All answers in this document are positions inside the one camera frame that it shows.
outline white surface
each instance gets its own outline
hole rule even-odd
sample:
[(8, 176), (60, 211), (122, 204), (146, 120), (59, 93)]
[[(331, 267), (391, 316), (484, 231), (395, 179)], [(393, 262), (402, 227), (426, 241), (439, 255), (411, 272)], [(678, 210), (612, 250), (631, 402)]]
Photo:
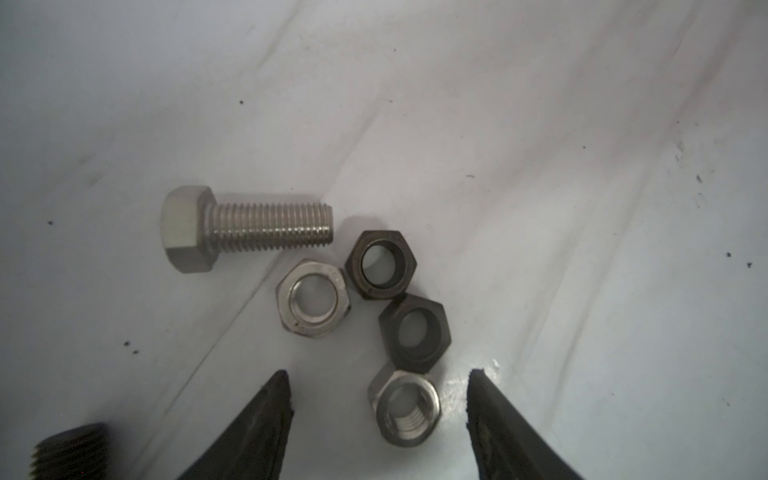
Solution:
[[(475, 478), (483, 367), (585, 478), (766, 478), (766, 45), (758, 0), (3, 2), (0, 476), (102, 420), (174, 478), (284, 368), (282, 479)], [(336, 241), (180, 275), (195, 183), (322, 198)], [(383, 303), (314, 341), (273, 296), (379, 226), (454, 339), (408, 451), (365, 397)]]

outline silver hex nut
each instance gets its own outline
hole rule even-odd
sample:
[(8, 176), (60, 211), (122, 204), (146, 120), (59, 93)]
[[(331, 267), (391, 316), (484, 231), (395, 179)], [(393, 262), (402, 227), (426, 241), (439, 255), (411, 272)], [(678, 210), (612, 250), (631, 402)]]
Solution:
[[(320, 316), (304, 312), (296, 301), (296, 292), (302, 280), (309, 276), (321, 276), (333, 286), (336, 298), (331, 310)], [(350, 302), (342, 270), (328, 263), (301, 260), (277, 286), (277, 310), (283, 326), (299, 335), (320, 337), (335, 329), (349, 313)]]
[[(396, 405), (408, 394), (415, 397), (411, 403)], [(440, 420), (440, 397), (432, 381), (419, 373), (398, 370), (391, 362), (371, 381), (368, 400), (382, 437), (398, 447), (421, 445)]]

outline scratch mark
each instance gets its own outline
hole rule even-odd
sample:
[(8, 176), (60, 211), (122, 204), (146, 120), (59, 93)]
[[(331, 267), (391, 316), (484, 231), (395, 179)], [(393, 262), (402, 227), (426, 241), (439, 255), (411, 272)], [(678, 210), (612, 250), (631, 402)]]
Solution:
[(762, 363), (760, 363), (760, 362), (758, 362), (757, 360), (755, 360), (755, 359), (754, 359), (754, 358), (753, 358), (753, 357), (752, 357), (752, 356), (751, 356), (749, 353), (746, 353), (746, 352), (744, 352), (742, 349), (740, 349), (738, 346), (736, 346), (736, 343), (733, 343), (733, 342), (731, 342), (731, 344), (730, 344), (730, 345), (731, 345), (731, 346), (732, 346), (734, 349), (736, 349), (736, 351), (737, 351), (738, 353), (741, 353), (741, 354), (742, 354), (742, 355), (744, 355), (746, 358), (748, 358), (748, 359), (752, 360), (753, 362), (755, 362), (755, 365), (759, 366), (761, 369), (763, 369), (763, 371), (764, 371), (764, 372), (768, 373), (768, 366), (765, 366), (765, 365), (763, 365)]
[(216, 348), (216, 345), (218, 345), (219, 341), (221, 341), (221, 339), (222, 339), (222, 338), (223, 338), (223, 337), (224, 337), (224, 336), (227, 334), (227, 332), (229, 332), (229, 331), (230, 331), (230, 328), (232, 328), (232, 325), (234, 325), (234, 323), (235, 323), (235, 320), (237, 320), (237, 317), (238, 317), (238, 316), (240, 316), (240, 314), (241, 314), (241, 313), (242, 313), (242, 312), (245, 310), (245, 307), (246, 307), (246, 306), (248, 306), (248, 303), (250, 303), (250, 301), (251, 301), (251, 300), (253, 300), (253, 298), (256, 296), (256, 294), (258, 293), (258, 291), (259, 291), (259, 290), (261, 290), (261, 287), (262, 287), (262, 286), (264, 285), (264, 283), (266, 282), (266, 279), (267, 279), (267, 278), (270, 276), (270, 274), (271, 274), (271, 273), (272, 273), (272, 272), (275, 270), (275, 267), (277, 266), (277, 258), (278, 258), (278, 257), (275, 257), (275, 258), (272, 260), (272, 263), (271, 263), (271, 264), (270, 264), (270, 266), (269, 266), (269, 267), (266, 269), (266, 272), (265, 272), (264, 276), (261, 278), (261, 280), (259, 281), (259, 283), (257, 283), (257, 284), (256, 284), (256, 286), (253, 288), (253, 290), (251, 290), (251, 292), (250, 292), (250, 295), (249, 295), (249, 296), (248, 296), (248, 298), (246, 298), (246, 300), (243, 302), (243, 305), (240, 307), (240, 309), (239, 309), (239, 310), (237, 310), (237, 313), (235, 313), (235, 314), (232, 316), (232, 319), (230, 320), (229, 324), (227, 325), (227, 328), (225, 328), (225, 329), (224, 329), (224, 330), (221, 332), (221, 334), (218, 336), (218, 338), (216, 338), (216, 341), (214, 342), (214, 344), (213, 344), (213, 345), (211, 345), (211, 346), (210, 346), (210, 348), (208, 349), (208, 351), (205, 353), (205, 355), (203, 356), (203, 359), (202, 359), (201, 361), (199, 361), (199, 363), (197, 364), (197, 366), (195, 366), (195, 367), (194, 367), (194, 370), (192, 370), (192, 373), (191, 373), (191, 374), (189, 375), (189, 377), (187, 378), (187, 381), (186, 381), (186, 382), (184, 382), (184, 384), (181, 386), (181, 388), (179, 389), (179, 391), (178, 391), (178, 393), (176, 394), (176, 396), (174, 397), (174, 399), (170, 401), (170, 404), (169, 404), (169, 405), (168, 405), (168, 407), (165, 409), (165, 413), (166, 413), (166, 414), (168, 414), (168, 412), (170, 411), (170, 409), (171, 409), (171, 408), (173, 408), (174, 404), (175, 404), (175, 403), (176, 403), (176, 401), (179, 399), (179, 397), (181, 396), (181, 394), (182, 394), (182, 393), (184, 393), (184, 390), (187, 388), (187, 386), (188, 386), (188, 385), (190, 384), (190, 382), (192, 381), (192, 378), (195, 376), (195, 373), (197, 373), (197, 370), (199, 370), (199, 369), (200, 369), (200, 367), (201, 367), (201, 366), (202, 366), (202, 365), (205, 363), (205, 360), (208, 358), (208, 356), (210, 355), (210, 353), (211, 353), (211, 352), (213, 352), (213, 350)]
[(355, 123), (356, 125), (359, 125), (357, 129), (349, 132), (346, 135), (343, 135), (337, 142), (324, 149), (324, 152), (321, 153), (321, 158), (338, 159), (336, 163), (336, 172), (333, 179), (331, 180), (331, 187), (333, 186), (333, 183), (338, 180), (339, 172), (344, 167), (344, 164), (346, 164), (348, 161), (349, 156), (352, 155), (352, 152), (355, 151), (357, 145), (366, 136), (366, 133), (368, 133), (368, 130), (370, 130), (374, 120), (379, 115), (379, 109), (376, 107), (377, 103), (378, 102), (373, 102), (373, 104), (369, 107), (369, 111), (364, 112), (361, 115), (361, 118), (357, 119)]
[(672, 52), (661, 62), (661, 65), (664, 65), (664, 67), (661, 69), (662, 76), (664, 73), (666, 73), (669, 64), (674, 59), (674, 56), (677, 54), (677, 51), (680, 50), (680, 46), (683, 44), (683, 40), (685, 39), (685, 35), (690, 30), (690, 26), (694, 24), (694, 20), (696, 20), (696, 17), (699, 15), (699, 10), (701, 10), (702, 1), (699, 0), (694, 4), (693, 7), (688, 12), (688, 15), (685, 16), (685, 19), (683, 20), (683, 23), (680, 24), (680, 27), (677, 30), (677, 33), (675, 37), (677, 38), (677, 44), (675, 45), (675, 48), (672, 50)]
[(589, 224), (589, 219), (592, 217), (595, 209), (598, 207), (598, 201), (594, 201), (589, 211), (582, 215), (578, 220), (577, 226), (572, 230), (572, 233), (568, 234), (568, 241), (559, 250), (556, 256), (556, 264), (558, 265), (555, 276), (558, 278), (557, 283), (553, 287), (541, 295), (535, 300), (536, 307), (531, 312), (525, 323), (525, 329), (521, 337), (524, 340), (522, 347), (518, 349), (519, 354), (515, 358), (515, 365), (519, 364), (520, 369), (524, 369), (528, 364), (533, 351), (538, 344), (538, 339), (541, 337), (541, 332), (544, 329), (544, 325), (549, 319), (552, 306), (554, 305), (554, 299), (558, 297), (560, 289), (562, 288), (565, 276), (568, 273), (568, 267), (571, 265), (573, 256), (576, 251), (576, 243), (578, 239), (584, 234), (584, 231)]
[(102, 178), (104, 178), (104, 173), (103, 172), (96, 172), (95, 174), (88, 175), (88, 180), (87, 180), (86, 183), (88, 184), (89, 187), (93, 187)]
[(94, 158), (96, 158), (96, 155), (97, 155), (97, 154), (85, 155), (85, 156), (83, 156), (83, 158), (81, 158), (81, 159), (78, 161), (78, 164), (79, 164), (79, 165), (87, 165), (88, 163), (90, 163), (90, 162), (91, 162), (91, 160), (93, 160)]
[[(641, 181), (637, 185), (635, 192), (633, 192), (633, 196), (630, 204), (627, 206), (627, 214), (621, 216), (625, 220), (619, 229), (619, 231), (621, 232), (621, 235), (618, 238), (624, 238), (624, 236), (626, 235), (629, 229), (629, 226), (632, 224), (635, 216), (637, 216), (637, 208), (640, 205), (645, 187), (647, 186), (648, 181), (651, 178), (651, 172), (654, 170), (654, 165), (655, 164), (647, 165), (645, 167), (645, 170), (642, 173)], [(621, 242), (619, 241), (614, 242), (614, 244), (611, 245), (611, 251), (608, 255), (609, 260), (604, 262), (604, 264), (601, 266), (600, 271), (596, 276), (596, 281), (594, 281), (592, 284), (591, 292), (589, 293), (588, 300), (585, 304), (586, 306), (584, 308), (584, 311), (579, 316), (576, 330), (574, 331), (574, 335), (571, 338), (570, 344), (568, 345), (568, 351), (566, 352), (565, 358), (563, 359), (563, 363), (560, 368), (560, 373), (558, 374), (558, 381), (554, 388), (552, 403), (549, 406), (545, 425), (551, 425), (552, 422), (554, 421), (554, 414), (557, 411), (557, 407), (560, 401), (562, 400), (565, 384), (571, 376), (571, 368), (573, 367), (572, 365), (573, 358), (578, 350), (578, 346), (581, 342), (581, 337), (584, 334), (584, 328), (586, 327), (587, 321), (589, 320), (589, 317), (592, 314), (592, 307), (594, 306), (594, 302), (597, 299), (598, 294), (602, 290), (602, 287), (605, 283), (605, 278), (608, 275), (608, 273), (611, 271), (614, 261), (616, 260), (616, 253), (620, 245), (621, 245)]]
[(266, 52), (264, 53), (264, 56), (259, 60), (259, 62), (256, 65), (256, 71), (259, 71), (259, 69), (274, 55), (275, 51), (277, 51), (277, 46), (280, 45), (280, 42), (283, 41), (283, 37), (285, 37), (286, 33), (288, 32), (288, 28), (293, 23), (293, 20), (296, 19), (296, 16), (299, 14), (299, 11), (301, 10), (301, 6), (304, 4), (304, 0), (298, 0), (296, 4), (293, 6), (293, 9), (288, 14), (285, 20), (283, 20), (283, 23), (280, 25), (280, 27), (277, 29), (277, 33), (275, 34), (275, 37), (270, 42), (269, 47), (266, 48)]
[(686, 111), (690, 110), (691, 106), (699, 100), (699, 97), (703, 95), (709, 85), (714, 81), (717, 74), (720, 73), (728, 54), (739, 41), (743, 26), (746, 24), (746, 20), (750, 17), (750, 12), (753, 9), (754, 4), (754, 0), (745, 0), (744, 2), (741, 2), (740, 8), (735, 9), (736, 11), (730, 18), (730, 24), (723, 34), (722, 41), (720, 41), (713, 50), (712, 55), (710, 55), (707, 63), (704, 65), (704, 68), (694, 82), (693, 87), (690, 89), (690, 93), (680, 104), (674, 117), (682, 117)]

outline bolt head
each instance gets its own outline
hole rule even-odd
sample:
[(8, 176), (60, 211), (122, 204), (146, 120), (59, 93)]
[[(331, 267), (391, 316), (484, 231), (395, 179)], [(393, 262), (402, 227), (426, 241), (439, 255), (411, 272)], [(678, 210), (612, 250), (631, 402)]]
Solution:
[(182, 273), (208, 272), (218, 252), (206, 245), (204, 216), (216, 204), (209, 187), (187, 185), (170, 192), (163, 202), (160, 235), (170, 264)]

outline threaded rod end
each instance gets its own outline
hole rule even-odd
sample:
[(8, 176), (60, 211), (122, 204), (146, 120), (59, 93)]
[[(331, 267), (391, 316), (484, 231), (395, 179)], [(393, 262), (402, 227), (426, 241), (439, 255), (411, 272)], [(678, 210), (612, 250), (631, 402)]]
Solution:
[(333, 209), (325, 204), (217, 204), (206, 215), (214, 251), (313, 247), (333, 241)]

